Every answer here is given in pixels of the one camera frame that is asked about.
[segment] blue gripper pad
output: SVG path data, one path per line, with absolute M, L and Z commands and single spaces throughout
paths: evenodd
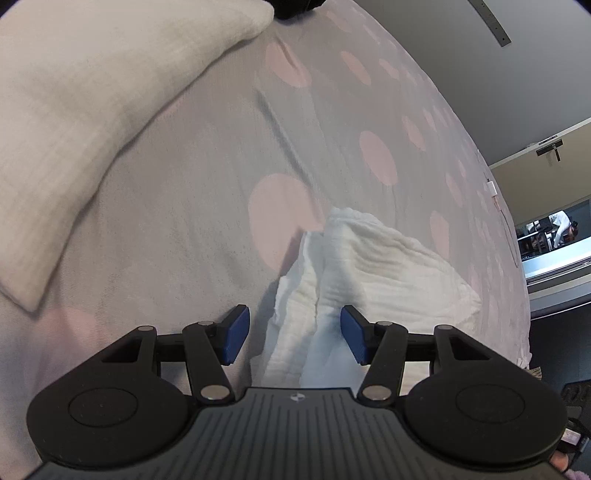
M 363 328 L 357 320 L 343 307 L 340 311 L 340 331 L 345 337 L 353 356 L 359 365 L 369 363 L 369 352 L 365 345 Z
M 228 335 L 222 349 L 222 361 L 220 362 L 222 365 L 234 363 L 251 327 L 251 312 L 247 306 L 237 306 L 230 315 L 235 315 L 236 319 L 234 321 L 228 319 L 232 323 L 228 328 Z

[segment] black object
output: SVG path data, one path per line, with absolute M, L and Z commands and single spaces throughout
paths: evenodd
M 550 145 L 546 145 L 544 148 L 540 148 L 539 150 L 536 150 L 535 152 L 538 154 L 538 156 L 544 155 L 545 153 L 551 152 L 552 150 L 554 150 L 554 152 L 556 152 L 556 160 L 560 161 L 560 154 L 558 153 L 558 147 L 562 147 L 563 142 L 562 139 L 557 140 L 556 142 L 551 143 Z
M 182 335 L 139 327 L 51 384 L 27 414 L 45 462 L 30 479 L 561 478 L 546 462 L 567 421 L 560 397 L 451 326 L 409 334 L 346 306 L 343 335 L 371 365 L 357 399 L 249 388 L 236 401 L 220 361 L 247 322 L 238 306 Z M 180 358 L 192 396 L 158 377 Z M 401 397 L 405 361 L 429 361 L 431 376 Z
M 560 394 L 569 417 L 559 448 L 577 461 L 591 437 L 591 380 L 568 383 Z
M 309 12 L 325 0 L 267 0 L 275 9 L 275 17 L 279 20 L 288 20 L 306 12 Z

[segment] crumpled white towel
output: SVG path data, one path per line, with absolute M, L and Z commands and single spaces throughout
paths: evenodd
M 352 209 L 333 209 L 323 233 L 304 234 L 300 253 L 279 281 L 253 383 L 284 388 L 359 388 L 358 365 L 340 332 L 340 310 L 354 305 L 370 322 L 389 320 L 411 333 L 442 323 L 475 336 L 480 298 L 439 255 Z M 428 376 L 406 365 L 402 393 Z

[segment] grey wall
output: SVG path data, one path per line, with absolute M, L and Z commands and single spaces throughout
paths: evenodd
M 413 56 L 487 163 L 591 117 L 591 15 L 574 0 L 356 0 Z

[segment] person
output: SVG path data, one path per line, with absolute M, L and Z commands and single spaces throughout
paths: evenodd
M 550 215 L 550 222 L 558 227 L 556 237 L 554 237 L 554 248 L 558 248 L 558 245 L 565 232 L 567 232 L 568 235 L 567 242 L 572 242 L 574 237 L 579 234 L 579 230 L 577 229 L 578 223 L 571 222 L 569 216 L 566 215 L 566 213 L 564 213 L 562 210 Z

